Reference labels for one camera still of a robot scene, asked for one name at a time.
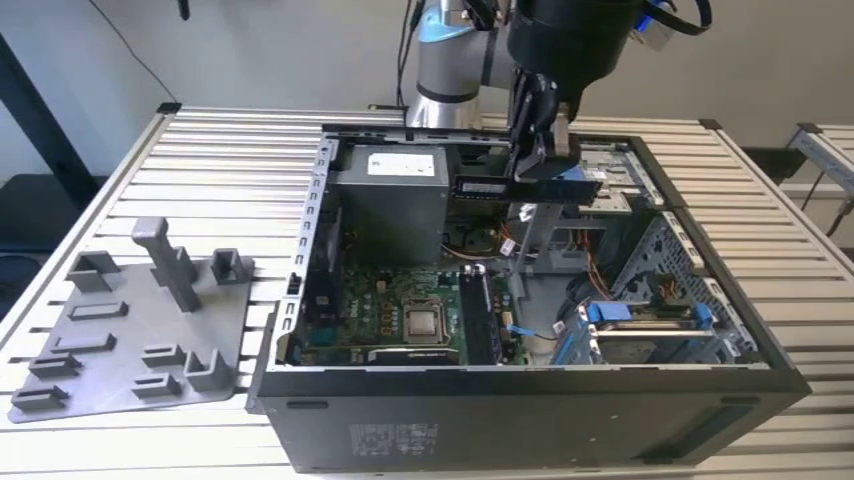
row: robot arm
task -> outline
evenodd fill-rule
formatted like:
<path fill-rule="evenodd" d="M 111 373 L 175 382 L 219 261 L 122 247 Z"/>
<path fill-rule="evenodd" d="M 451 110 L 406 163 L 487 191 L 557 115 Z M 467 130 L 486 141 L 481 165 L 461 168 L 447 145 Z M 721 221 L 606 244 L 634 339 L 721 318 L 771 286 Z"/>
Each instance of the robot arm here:
<path fill-rule="evenodd" d="M 657 21 L 699 35 L 711 25 L 711 6 L 709 0 L 697 0 L 697 26 L 673 15 L 671 0 L 517 0 L 510 14 L 507 4 L 442 0 L 442 20 L 479 31 L 509 22 L 507 52 L 515 63 L 509 174 L 517 182 L 535 182 L 578 164 L 569 124 L 585 89 L 614 71 L 626 40 L 638 37 L 635 28 Z"/>

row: motherboard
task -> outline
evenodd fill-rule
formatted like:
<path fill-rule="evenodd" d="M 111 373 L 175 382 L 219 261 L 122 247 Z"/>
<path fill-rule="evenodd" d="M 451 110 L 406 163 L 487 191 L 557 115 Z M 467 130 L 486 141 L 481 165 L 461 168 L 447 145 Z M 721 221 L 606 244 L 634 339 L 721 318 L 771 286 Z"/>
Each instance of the motherboard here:
<path fill-rule="evenodd" d="M 467 365 L 467 326 L 455 269 L 376 269 L 346 265 L 342 315 L 334 324 L 310 324 L 306 335 L 306 365 L 413 364 Z M 489 277 L 491 312 L 503 345 L 497 363 L 522 364 L 522 342 L 502 329 L 513 322 L 513 302 L 506 278 Z"/>

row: metal frame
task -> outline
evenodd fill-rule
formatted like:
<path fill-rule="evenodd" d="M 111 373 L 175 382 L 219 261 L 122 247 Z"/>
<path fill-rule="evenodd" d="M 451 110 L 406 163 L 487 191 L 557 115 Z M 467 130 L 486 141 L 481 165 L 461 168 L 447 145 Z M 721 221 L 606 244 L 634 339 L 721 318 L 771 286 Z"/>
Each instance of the metal frame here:
<path fill-rule="evenodd" d="M 502 116 L 485 116 L 490 128 Z M 263 416 L 244 412 L 254 368 L 260 365 L 267 314 L 287 288 L 298 232 L 291 206 L 307 188 L 307 170 L 320 124 L 400 125 L 399 112 L 307 112 L 184 107 L 158 115 L 114 178 L 82 216 L 22 302 L 0 322 L 0 408 L 20 386 L 26 358 L 39 351 L 71 292 L 62 281 L 67 258 L 86 248 L 106 249 L 122 263 L 140 262 L 128 222 L 166 212 L 188 250 L 232 244 L 255 255 L 252 305 L 243 338 L 236 397 L 192 408 L 99 415 L 16 426 L 0 416 L 0 472 L 56 472 L 64 477 L 158 478 L 194 475 L 298 477 Z M 852 477 L 854 454 L 854 325 L 850 267 L 836 260 L 809 220 L 791 213 L 785 197 L 755 172 L 738 147 L 697 121 L 581 118 L 579 133 L 638 135 L 645 139 L 689 211 L 706 231 L 747 296 L 815 391 L 785 415 L 769 420 L 695 468 L 659 466 L 598 470 L 525 470 L 431 473 L 431 478 L 607 479 L 675 476 L 723 480 L 817 480 Z M 228 220 L 224 217 L 240 217 Z M 809 248 L 793 256 L 786 247 Z M 116 445 L 144 445 L 118 449 Z M 426 474 L 400 474 L 418 480 Z"/>
<path fill-rule="evenodd" d="M 98 193 L 98 183 L 3 34 L 0 34 L 0 100 L 39 151 L 44 163 L 51 168 L 71 202 L 79 210 L 83 210 Z"/>
<path fill-rule="evenodd" d="M 383 142 L 399 145 L 501 145 L 503 135 L 502 131 L 431 135 L 430 131 L 399 127 L 356 126 L 344 131 L 335 128 L 320 140 L 310 201 L 300 222 L 300 251 L 294 262 L 300 288 L 295 295 L 288 291 L 284 305 L 278 307 L 275 322 L 266 329 L 263 343 L 268 344 L 268 355 L 259 358 L 266 368 L 255 371 L 248 400 L 252 405 L 260 403 L 267 412 L 300 473 L 470 470 L 495 466 L 694 465 L 810 393 L 806 381 L 763 325 L 701 226 L 687 214 L 685 200 L 655 156 L 638 137 L 615 135 L 582 134 L 579 141 L 631 145 L 655 184 L 654 190 L 663 197 L 665 208 L 673 213 L 666 221 L 679 223 L 693 244 L 689 248 L 695 248 L 703 257 L 715 285 L 726 293 L 729 302 L 725 305 L 735 308 L 738 314 L 734 317 L 741 317 L 749 326 L 769 369 L 749 368 L 749 365 L 742 368 L 697 365 L 693 369 L 687 366 L 670 368 L 670 365 L 654 369 L 631 365 L 582 368 L 575 365 L 328 368 L 290 367 L 278 362 L 282 355 L 272 355 L 272 351 L 298 328 L 296 312 L 304 311 L 302 294 L 306 283 L 300 279 L 306 278 L 306 264 L 314 248 L 326 174 L 335 158 L 332 153 L 343 148 L 340 142 L 358 143 L 362 139 L 372 144 L 379 137 Z M 610 416 L 631 418 L 631 426 L 625 426 L 621 431 L 623 438 L 631 439 L 622 442 L 622 450 L 614 444 L 615 439 L 602 443 L 589 440 L 606 436 L 610 429 L 587 408 L 566 407 L 566 404 L 575 403 L 578 397 L 602 405 Z M 669 409 L 645 408 L 651 398 L 655 402 L 667 403 Z M 465 401 L 466 406 L 449 408 L 449 402 L 457 400 Z M 493 405 L 497 403 L 502 403 L 510 412 L 545 409 L 555 414 L 534 418 L 519 416 L 495 425 Z M 425 429 L 433 432 L 430 447 L 425 447 L 430 452 L 414 448 L 407 433 L 406 441 L 410 443 L 403 447 L 387 444 L 376 456 L 358 453 L 362 447 L 370 449 L 374 445 L 366 446 L 367 440 L 363 442 L 362 437 L 354 436 L 354 425 L 363 425 L 368 432 L 382 428 L 399 432 L 413 422 L 426 425 Z M 494 426 L 487 430 L 473 430 L 473 425 Z M 655 425 L 666 425 L 663 431 L 667 433 L 651 434 Z M 531 432 L 550 428 L 554 428 L 555 435 L 530 437 Z M 400 436 L 390 438 L 396 440 L 388 442 L 400 442 Z M 491 441 L 478 445 L 475 438 Z M 526 441 L 502 444 L 501 440 L 509 438 L 526 438 Z M 457 450 L 462 445 L 470 445 L 465 457 Z"/>
<path fill-rule="evenodd" d="M 854 128 L 799 124 L 787 147 L 797 148 L 815 162 L 853 198 L 854 159 L 846 148 L 854 148 Z"/>

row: power cable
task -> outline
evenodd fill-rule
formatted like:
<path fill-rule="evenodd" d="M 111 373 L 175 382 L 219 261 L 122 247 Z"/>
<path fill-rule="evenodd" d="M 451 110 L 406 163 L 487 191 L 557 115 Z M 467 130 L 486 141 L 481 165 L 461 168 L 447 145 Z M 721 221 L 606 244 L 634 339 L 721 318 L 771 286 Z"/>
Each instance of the power cable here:
<path fill-rule="evenodd" d="M 813 188 L 810 188 L 810 193 L 806 194 L 806 198 L 803 199 L 803 204 L 801 205 L 802 212 L 806 211 L 806 206 L 810 204 L 810 199 L 813 198 L 813 194 L 815 193 L 815 188 L 818 187 L 818 184 L 821 183 L 822 178 L 825 178 L 823 170 L 818 174 L 818 177 L 815 177 L 815 182 L 813 183 Z"/>
<path fill-rule="evenodd" d="M 833 224 L 830 225 L 830 230 L 827 230 L 827 233 L 825 234 L 826 237 L 833 237 L 833 234 L 837 233 L 837 228 L 840 228 L 840 224 L 842 223 L 844 218 L 844 213 L 837 215 L 837 218 L 834 218 Z"/>
<path fill-rule="evenodd" d="M 400 89 L 400 83 L 403 82 L 403 47 L 406 42 L 406 27 L 410 20 L 410 12 L 413 11 L 413 0 L 407 0 L 406 2 L 406 11 L 403 13 L 403 21 L 400 22 L 400 41 L 398 42 L 398 63 L 396 63 L 396 81 L 398 81 L 398 89 L 395 96 L 395 104 L 398 107 L 403 106 L 403 91 Z"/>
<path fill-rule="evenodd" d="M 134 48 L 131 47 L 131 44 L 128 43 L 127 39 L 124 38 L 124 35 L 122 35 L 122 32 L 119 31 L 119 28 L 116 27 L 116 25 L 112 23 L 112 20 L 110 20 L 110 17 L 104 13 L 104 10 L 102 10 L 102 7 L 98 6 L 98 3 L 95 3 L 95 0 L 88 0 L 88 1 L 90 1 L 90 5 L 92 5 L 92 7 L 95 7 L 95 10 L 98 10 L 98 13 L 100 13 L 102 17 L 107 21 L 107 24 L 112 28 L 112 31 L 116 32 L 116 35 L 119 35 L 119 38 L 122 39 L 122 43 L 124 43 L 124 46 L 127 47 L 128 52 L 131 52 L 131 56 L 134 57 L 136 62 L 140 64 L 140 66 L 146 69 L 146 71 L 151 74 L 151 77 L 158 81 L 158 83 L 163 87 L 163 90 L 166 91 L 167 95 L 172 99 L 172 101 L 178 103 L 178 98 L 172 94 L 172 91 L 166 86 L 166 84 L 163 83 L 163 80 L 160 80 L 160 77 L 158 77 L 158 75 L 151 70 L 151 68 L 148 68 L 148 65 L 146 65 L 146 62 L 143 62 L 143 59 L 139 58 L 139 55 L 136 55 L 136 52 L 134 51 Z"/>

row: orange wire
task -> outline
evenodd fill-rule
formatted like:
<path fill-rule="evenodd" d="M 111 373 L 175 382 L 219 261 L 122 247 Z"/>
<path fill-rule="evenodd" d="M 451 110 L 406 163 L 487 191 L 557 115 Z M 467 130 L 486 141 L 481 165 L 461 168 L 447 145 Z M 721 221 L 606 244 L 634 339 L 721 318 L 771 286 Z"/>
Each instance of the orange wire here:
<path fill-rule="evenodd" d="M 593 254 L 590 253 L 590 239 L 587 237 L 587 230 L 582 230 L 581 233 L 582 244 L 585 246 L 585 252 L 587 252 L 587 277 L 590 278 L 590 283 L 594 288 L 605 297 L 606 300 L 611 300 L 611 295 L 606 293 L 605 281 L 602 280 L 602 275 L 599 274 L 599 269 L 597 268 L 597 264 L 593 261 Z"/>
<path fill-rule="evenodd" d="M 498 229 L 498 231 L 502 235 L 505 235 L 505 237 L 507 237 L 509 240 L 517 243 L 517 241 L 513 238 L 513 235 L 510 235 L 510 230 L 507 230 L 507 225 L 505 225 L 505 223 L 501 224 L 501 228 Z"/>

